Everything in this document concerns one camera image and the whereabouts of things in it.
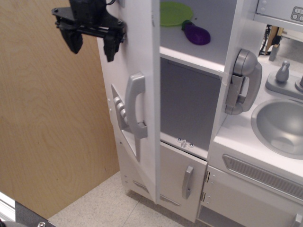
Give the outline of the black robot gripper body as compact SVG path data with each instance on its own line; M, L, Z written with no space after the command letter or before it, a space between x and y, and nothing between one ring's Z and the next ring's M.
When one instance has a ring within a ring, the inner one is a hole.
M105 0L71 0L68 7L54 8L52 14L56 17L56 27L76 29L79 28L82 35L90 35L104 38L109 34L123 33L125 40L124 21L112 16L107 11Z

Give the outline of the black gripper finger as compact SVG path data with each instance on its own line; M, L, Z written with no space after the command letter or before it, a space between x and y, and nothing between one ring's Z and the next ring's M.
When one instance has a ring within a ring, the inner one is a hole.
M120 43L123 42L123 33L109 34L103 38L104 41L104 53L108 62L114 60L115 54L119 51Z
M70 30L66 28L61 28L60 32L66 44L68 45L69 49L74 54L77 54L83 45L82 33L79 30L79 28L70 29Z

